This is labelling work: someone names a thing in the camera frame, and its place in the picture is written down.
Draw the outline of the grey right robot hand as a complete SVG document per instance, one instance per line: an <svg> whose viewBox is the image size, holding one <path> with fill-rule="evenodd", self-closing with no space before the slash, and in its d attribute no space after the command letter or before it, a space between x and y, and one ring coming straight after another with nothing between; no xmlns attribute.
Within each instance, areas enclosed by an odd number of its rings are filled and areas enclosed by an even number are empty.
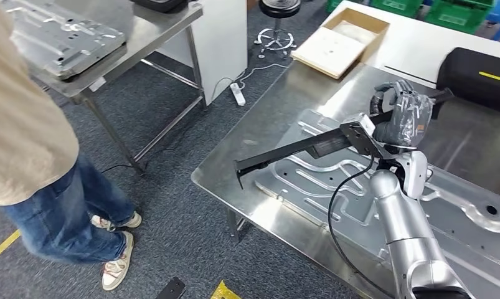
<svg viewBox="0 0 500 299"><path fill-rule="evenodd" d="M375 126L373 138L381 143L416 148L423 139L433 115L434 99L418 93L406 80L385 82L374 87L370 113L380 115L385 92L395 94L389 101L393 107L389 121Z"/></svg>

